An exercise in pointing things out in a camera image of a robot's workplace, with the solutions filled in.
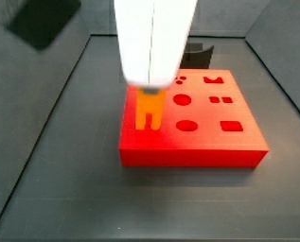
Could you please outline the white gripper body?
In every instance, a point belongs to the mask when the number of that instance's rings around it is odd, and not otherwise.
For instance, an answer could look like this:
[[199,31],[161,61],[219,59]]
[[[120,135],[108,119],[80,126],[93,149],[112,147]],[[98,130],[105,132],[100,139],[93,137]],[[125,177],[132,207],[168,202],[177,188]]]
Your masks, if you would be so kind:
[[128,84],[171,86],[180,67],[197,0],[114,0]]

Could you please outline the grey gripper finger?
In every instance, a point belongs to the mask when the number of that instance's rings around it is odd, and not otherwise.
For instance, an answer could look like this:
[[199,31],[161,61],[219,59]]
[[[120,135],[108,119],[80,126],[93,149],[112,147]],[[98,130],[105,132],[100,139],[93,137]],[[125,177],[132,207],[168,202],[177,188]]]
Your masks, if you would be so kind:
[[157,95],[160,92],[160,89],[157,88],[142,88],[142,91],[148,95]]

